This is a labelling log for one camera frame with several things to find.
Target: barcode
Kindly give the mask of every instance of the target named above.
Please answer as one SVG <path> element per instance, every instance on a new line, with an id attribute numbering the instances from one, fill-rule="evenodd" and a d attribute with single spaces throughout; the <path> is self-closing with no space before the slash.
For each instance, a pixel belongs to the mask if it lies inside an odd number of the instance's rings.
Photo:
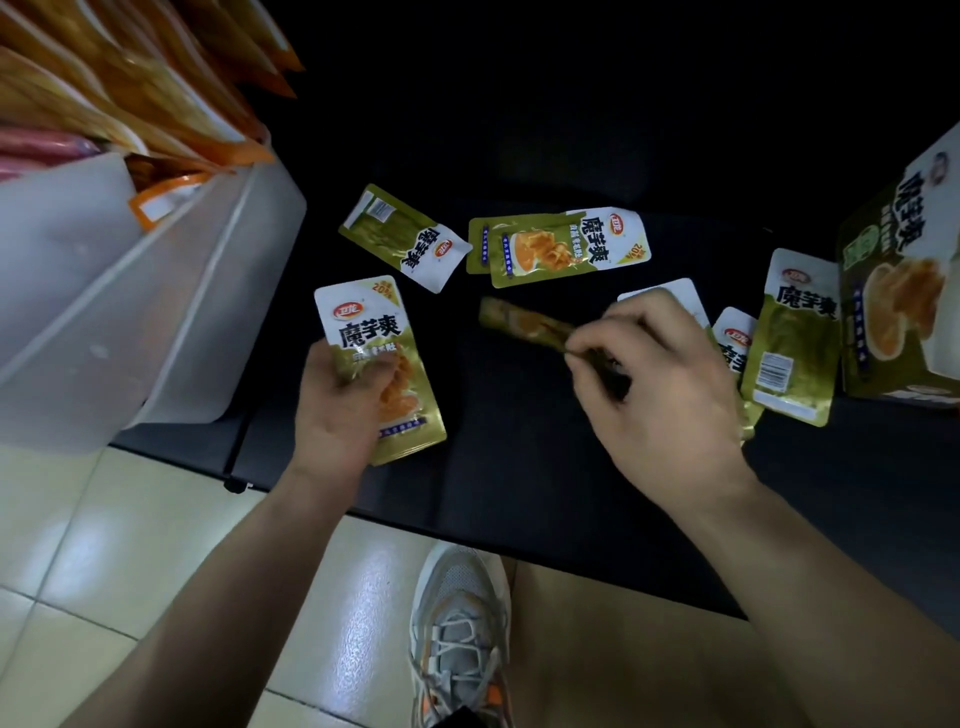
<path id="1" fill-rule="evenodd" d="M 785 415 L 791 415 L 792 417 L 797 417 L 810 423 L 816 422 L 817 420 L 817 410 L 815 408 L 796 404 L 782 397 L 774 397 L 773 395 L 768 395 L 766 392 L 760 392 L 757 389 L 754 390 L 754 401 L 768 409 L 775 409 Z"/>
<path id="2" fill-rule="evenodd" d="M 764 352 L 760 359 L 760 371 L 756 373 L 756 383 L 774 392 L 786 392 L 793 371 L 793 359 L 778 353 Z"/>
<path id="3" fill-rule="evenodd" d="M 391 205 L 388 202 L 384 202 L 379 197 L 373 201 L 373 204 L 370 205 L 370 209 L 367 210 L 367 214 L 371 217 L 375 217 L 381 223 L 387 222 L 387 219 L 394 214 L 396 207 Z"/>

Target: opened snack packet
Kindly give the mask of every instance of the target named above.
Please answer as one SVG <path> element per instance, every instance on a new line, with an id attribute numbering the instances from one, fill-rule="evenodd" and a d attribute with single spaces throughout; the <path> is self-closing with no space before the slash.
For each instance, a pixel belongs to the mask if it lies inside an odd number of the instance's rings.
<path id="1" fill-rule="evenodd" d="M 566 353 L 566 340 L 574 330 L 571 324 L 489 296 L 480 302 L 480 326 L 560 353 Z"/>
<path id="2" fill-rule="evenodd" d="M 740 392 L 747 401 L 822 427 L 840 360 L 836 263 L 777 248 Z"/>
<path id="3" fill-rule="evenodd" d="M 443 442 L 444 421 L 393 277 L 328 285 L 314 292 L 314 300 L 344 380 L 356 378 L 381 352 L 398 356 L 394 380 L 380 395 L 380 440 L 371 465 Z"/>
<path id="4" fill-rule="evenodd" d="M 617 300 L 623 301 L 624 299 L 629 299 L 632 296 L 644 293 L 645 291 L 652 291 L 654 288 L 665 288 L 666 290 L 670 291 L 677 301 L 680 302 L 680 305 L 683 306 L 691 316 L 693 316 L 697 324 L 699 324 L 700 327 L 706 332 L 707 338 L 712 342 L 712 344 L 717 347 L 721 353 L 723 353 L 723 347 L 717 341 L 717 338 L 714 335 L 714 329 L 710 328 L 707 311 L 704 309 L 704 305 L 700 301 L 700 295 L 697 293 L 697 288 L 691 279 L 671 280 L 669 283 L 663 283 L 662 285 L 653 285 L 649 288 L 641 288 L 638 291 L 624 293 L 618 296 Z M 747 440 L 753 439 L 756 421 L 760 419 L 761 414 L 763 414 L 762 407 L 759 407 L 752 402 L 743 402 L 743 407 L 740 414 L 741 444 Z"/>
<path id="5" fill-rule="evenodd" d="M 375 184 L 340 226 L 340 234 L 431 293 L 440 293 L 469 243 L 446 225 L 405 205 Z"/>
<path id="6" fill-rule="evenodd" d="M 470 230 L 474 254 L 468 270 L 484 272 L 489 267 L 495 288 L 577 276 L 650 259 L 640 216 L 620 207 L 478 218 L 471 221 Z"/>

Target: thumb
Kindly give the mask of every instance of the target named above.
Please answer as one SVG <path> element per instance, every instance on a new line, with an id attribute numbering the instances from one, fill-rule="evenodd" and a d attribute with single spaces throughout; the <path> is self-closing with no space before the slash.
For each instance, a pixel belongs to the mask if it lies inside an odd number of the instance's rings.
<path id="1" fill-rule="evenodd" d="M 593 431 L 602 440 L 616 425 L 617 405 L 589 362 L 572 353 L 565 354 L 564 360 L 573 374 L 573 392 L 587 413 Z"/>
<path id="2" fill-rule="evenodd" d="M 393 354 L 380 354 L 363 368 L 357 379 L 350 383 L 350 391 L 379 397 L 387 385 L 393 381 L 396 362 L 396 356 Z"/>

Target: sneaker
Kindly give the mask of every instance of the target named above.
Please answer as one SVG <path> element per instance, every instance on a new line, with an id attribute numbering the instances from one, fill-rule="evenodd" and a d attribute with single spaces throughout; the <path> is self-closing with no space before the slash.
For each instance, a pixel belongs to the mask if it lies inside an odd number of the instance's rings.
<path id="1" fill-rule="evenodd" d="M 514 728 L 503 676 L 509 643 L 510 586 L 500 557 L 437 542 L 410 617 L 414 728 L 432 728 L 463 707 L 491 728 Z"/>

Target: white floor tile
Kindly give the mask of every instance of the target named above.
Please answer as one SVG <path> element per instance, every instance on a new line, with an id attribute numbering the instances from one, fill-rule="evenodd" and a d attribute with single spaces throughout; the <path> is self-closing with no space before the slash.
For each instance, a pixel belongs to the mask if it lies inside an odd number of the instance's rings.
<path id="1" fill-rule="evenodd" d="M 206 554 L 262 499 L 107 449 L 41 599 L 141 638 Z"/>
<path id="2" fill-rule="evenodd" d="M 0 589 L 0 678 L 3 677 L 7 661 L 13 655 L 16 638 L 20 636 L 20 630 L 23 629 L 32 606 L 32 599 Z"/>
<path id="3" fill-rule="evenodd" d="M 264 692 L 249 728 L 353 728 L 340 718 L 308 708 L 295 700 Z"/>
<path id="4" fill-rule="evenodd" d="M 344 518 L 270 689 L 370 728 L 406 728 L 413 705 L 410 610 L 434 543 Z"/>
<path id="5" fill-rule="evenodd" d="M 0 585 L 36 595 L 99 456 L 0 446 Z"/>
<path id="6" fill-rule="evenodd" d="M 37 604 L 0 680 L 0 725 L 56 728 L 135 644 Z"/>

